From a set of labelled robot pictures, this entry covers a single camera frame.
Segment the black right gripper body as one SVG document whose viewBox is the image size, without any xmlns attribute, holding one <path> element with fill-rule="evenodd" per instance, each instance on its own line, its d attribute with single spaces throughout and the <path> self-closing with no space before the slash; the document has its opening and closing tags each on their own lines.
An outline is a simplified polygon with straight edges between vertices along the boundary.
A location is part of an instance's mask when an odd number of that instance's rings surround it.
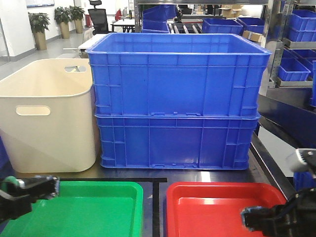
<svg viewBox="0 0 316 237">
<path fill-rule="evenodd" d="M 263 220 L 265 237 L 314 237 L 316 189 L 302 189 L 283 205 L 275 205 Z"/>
</svg>

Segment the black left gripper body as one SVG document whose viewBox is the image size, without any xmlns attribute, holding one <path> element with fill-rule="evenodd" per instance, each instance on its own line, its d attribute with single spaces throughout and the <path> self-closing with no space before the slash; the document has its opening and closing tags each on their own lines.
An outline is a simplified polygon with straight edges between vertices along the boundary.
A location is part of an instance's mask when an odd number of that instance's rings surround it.
<svg viewBox="0 0 316 237">
<path fill-rule="evenodd" d="M 15 220 L 25 214 L 30 213 L 33 210 L 30 188 L 30 185 L 0 185 L 1 224 L 9 220 Z"/>
</svg>

